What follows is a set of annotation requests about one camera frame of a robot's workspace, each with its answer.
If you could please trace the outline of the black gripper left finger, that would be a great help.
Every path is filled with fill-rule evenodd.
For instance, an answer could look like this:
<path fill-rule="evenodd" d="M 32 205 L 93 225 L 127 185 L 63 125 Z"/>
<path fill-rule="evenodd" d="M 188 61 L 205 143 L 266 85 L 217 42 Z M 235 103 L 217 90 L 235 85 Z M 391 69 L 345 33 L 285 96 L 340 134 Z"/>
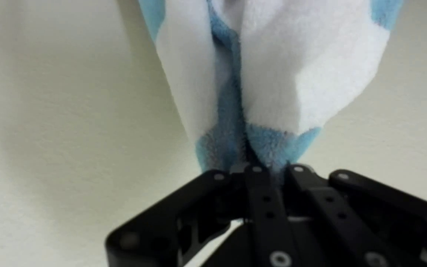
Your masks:
<path fill-rule="evenodd" d="M 291 267 L 293 242 L 278 188 L 262 167 L 208 171 L 134 216 L 105 239 L 108 267 L 183 267 L 211 239 L 245 225 L 208 267 Z"/>

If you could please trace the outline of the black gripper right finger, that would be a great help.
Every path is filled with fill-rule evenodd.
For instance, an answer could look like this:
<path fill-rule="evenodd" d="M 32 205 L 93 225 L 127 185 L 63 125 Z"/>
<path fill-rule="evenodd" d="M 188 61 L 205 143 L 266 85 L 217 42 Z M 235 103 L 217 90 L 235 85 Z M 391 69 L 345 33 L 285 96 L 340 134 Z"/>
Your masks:
<path fill-rule="evenodd" d="M 331 267 L 427 267 L 427 201 L 352 171 L 284 173 L 285 204 L 311 219 Z"/>

